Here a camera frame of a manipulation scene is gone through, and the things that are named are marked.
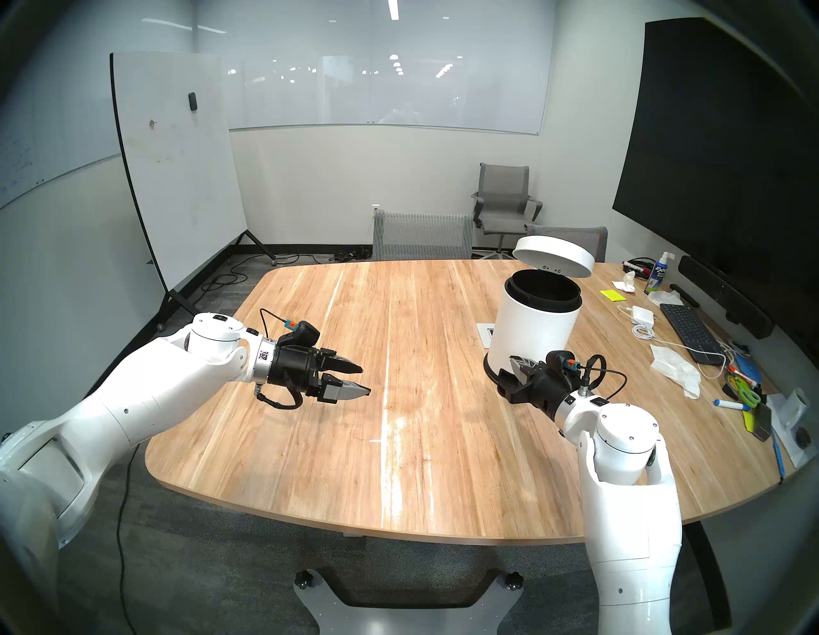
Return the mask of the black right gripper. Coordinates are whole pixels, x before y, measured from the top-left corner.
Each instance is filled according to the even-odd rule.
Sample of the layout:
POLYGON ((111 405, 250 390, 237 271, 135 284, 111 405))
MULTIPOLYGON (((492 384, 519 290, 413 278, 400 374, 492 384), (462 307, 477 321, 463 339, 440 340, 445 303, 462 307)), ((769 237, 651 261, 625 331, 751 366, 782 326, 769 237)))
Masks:
POLYGON ((544 361, 511 356, 512 374, 501 370, 497 391, 510 404, 531 404, 550 420, 557 422, 556 412, 564 399, 579 388, 579 370, 561 369, 555 373, 544 361), (528 378, 521 383, 518 378, 528 378))

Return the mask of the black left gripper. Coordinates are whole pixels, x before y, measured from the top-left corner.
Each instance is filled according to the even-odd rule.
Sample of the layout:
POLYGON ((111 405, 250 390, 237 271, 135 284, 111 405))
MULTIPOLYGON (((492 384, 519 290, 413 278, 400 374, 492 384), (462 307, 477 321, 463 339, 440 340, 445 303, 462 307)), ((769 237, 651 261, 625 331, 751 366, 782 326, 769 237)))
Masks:
POLYGON ((370 388, 331 374, 322 374, 320 378, 320 372, 360 374, 363 369, 331 349, 276 345, 269 383, 286 388, 295 402, 303 402, 302 395, 307 395, 335 404, 367 397, 371 392, 370 388))

